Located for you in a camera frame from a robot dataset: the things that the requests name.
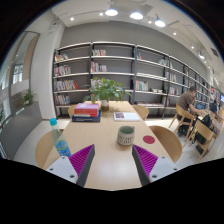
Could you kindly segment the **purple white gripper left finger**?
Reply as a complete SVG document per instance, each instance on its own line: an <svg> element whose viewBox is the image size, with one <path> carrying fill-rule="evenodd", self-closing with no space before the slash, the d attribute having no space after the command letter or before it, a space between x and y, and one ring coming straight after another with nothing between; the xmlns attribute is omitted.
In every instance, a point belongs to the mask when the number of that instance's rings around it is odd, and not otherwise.
<svg viewBox="0 0 224 224"><path fill-rule="evenodd" d="M47 171L84 187L94 156L95 145L92 144L79 150L70 157L59 157L47 168Z"/></svg>

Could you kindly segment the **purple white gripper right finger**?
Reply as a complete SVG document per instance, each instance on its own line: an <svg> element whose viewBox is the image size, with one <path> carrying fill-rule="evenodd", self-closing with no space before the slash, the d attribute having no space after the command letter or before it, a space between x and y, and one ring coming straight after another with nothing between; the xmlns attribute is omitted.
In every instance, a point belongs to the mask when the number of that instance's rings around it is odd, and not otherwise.
<svg viewBox="0 0 224 224"><path fill-rule="evenodd" d="M143 186L178 170L178 167L167 157L158 157L137 145L132 145L132 156Z"/></svg>

